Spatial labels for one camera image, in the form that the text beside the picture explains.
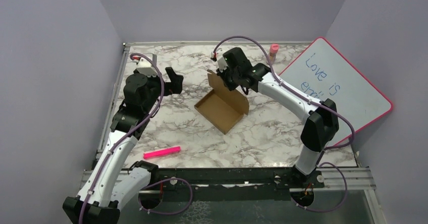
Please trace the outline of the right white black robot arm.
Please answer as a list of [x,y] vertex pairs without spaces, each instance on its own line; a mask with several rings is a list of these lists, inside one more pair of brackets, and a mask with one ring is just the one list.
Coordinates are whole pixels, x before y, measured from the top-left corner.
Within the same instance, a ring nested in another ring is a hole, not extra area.
[[267,65],[252,65],[239,47],[226,52],[212,52],[211,60],[217,62],[216,74],[230,91],[241,87],[268,96],[292,112],[304,125],[300,139],[303,143],[291,173],[292,183],[304,187],[311,181],[311,174],[325,145],[339,130],[337,108],[334,101],[316,99],[286,83]]

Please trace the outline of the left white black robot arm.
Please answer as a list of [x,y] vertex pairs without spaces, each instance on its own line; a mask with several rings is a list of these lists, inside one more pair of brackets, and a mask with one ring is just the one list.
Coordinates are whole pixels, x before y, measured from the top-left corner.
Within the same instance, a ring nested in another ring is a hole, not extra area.
[[105,148],[78,194],[63,202],[71,223],[117,223],[123,207],[140,189],[152,189],[158,184],[154,165],[137,166],[120,183],[117,180],[163,98],[182,92],[184,77],[166,67],[171,80],[164,81],[155,54],[135,52],[129,58],[136,63],[136,69],[125,81],[124,99],[112,118]]

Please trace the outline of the brown cardboard box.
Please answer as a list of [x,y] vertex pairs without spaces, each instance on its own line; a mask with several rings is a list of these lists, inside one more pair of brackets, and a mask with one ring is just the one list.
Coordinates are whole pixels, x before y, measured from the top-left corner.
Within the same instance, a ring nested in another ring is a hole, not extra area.
[[211,91],[194,108],[220,132],[227,134],[249,113],[249,101],[238,90],[230,91],[212,70],[207,71]]

